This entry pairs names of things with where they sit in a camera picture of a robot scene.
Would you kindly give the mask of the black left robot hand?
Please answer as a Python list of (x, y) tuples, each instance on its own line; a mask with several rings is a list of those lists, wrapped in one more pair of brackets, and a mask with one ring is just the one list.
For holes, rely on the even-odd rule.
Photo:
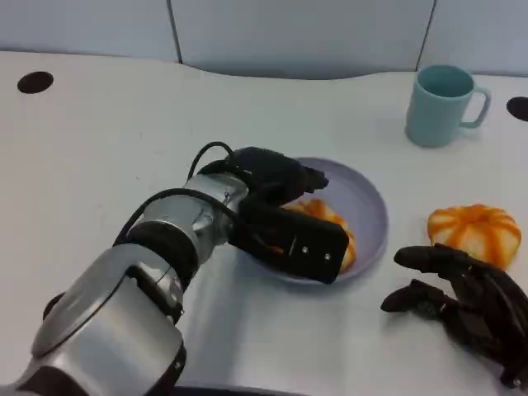
[(275, 206), (290, 203), (304, 193), (322, 190), (329, 183), (324, 172), (265, 148), (238, 149), (229, 158), (229, 164), (247, 174), (250, 189)]

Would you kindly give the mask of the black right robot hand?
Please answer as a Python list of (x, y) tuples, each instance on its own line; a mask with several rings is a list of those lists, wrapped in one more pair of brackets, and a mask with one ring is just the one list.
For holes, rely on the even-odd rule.
[(505, 387), (527, 390), (527, 295), (505, 271), (439, 243), (402, 247), (394, 261), (449, 281), (455, 296), (413, 279), (384, 299), (383, 311), (442, 323), (462, 347), (502, 367)]

